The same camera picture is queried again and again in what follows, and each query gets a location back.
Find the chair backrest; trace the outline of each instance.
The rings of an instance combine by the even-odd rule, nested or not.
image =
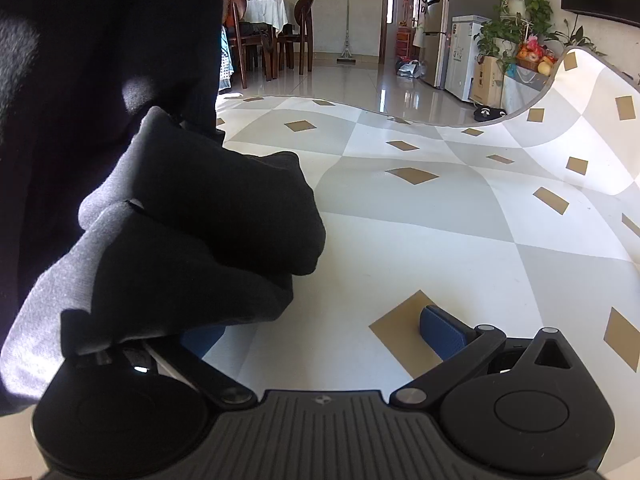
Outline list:
[[[298,0],[296,7],[293,9],[293,15],[296,17],[296,23],[302,26],[302,15],[305,15],[305,21],[309,22],[311,18],[311,6],[314,0]]]
[[[229,7],[226,13],[225,25],[227,27],[235,27],[235,14],[238,15],[238,21],[242,20],[246,12],[246,0],[228,0],[228,2]]]

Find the metal screw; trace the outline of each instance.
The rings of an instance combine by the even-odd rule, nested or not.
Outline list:
[[[226,402],[227,404],[244,404],[251,400],[252,397],[250,391],[236,387],[227,388],[220,394],[222,402]]]
[[[418,388],[403,388],[396,392],[396,399],[403,404],[420,404],[427,400],[427,394]]]

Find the checkered mat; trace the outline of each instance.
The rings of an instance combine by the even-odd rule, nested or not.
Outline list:
[[[472,127],[298,97],[218,112],[227,149],[299,155],[327,246],[279,320],[230,328],[209,362],[259,394],[388,395],[434,365],[402,323],[426,294],[470,326],[560,328],[616,415],[603,471],[640,455],[640,94],[615,70],[570,50],[530,108]]]

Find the white tablecloth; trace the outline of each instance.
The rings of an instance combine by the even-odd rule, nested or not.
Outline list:
[[[249,0],[243,19],[249,23],[269,23],[277,32],[287,23],[296,23],[293,9],[285,0]]]

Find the cardboard box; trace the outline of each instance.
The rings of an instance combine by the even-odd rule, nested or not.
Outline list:
[[[503,81],[504,73],[498,65],[498,59],[485,56],[482,64],[476,63],[471,100],[492,108],[500,108]]]

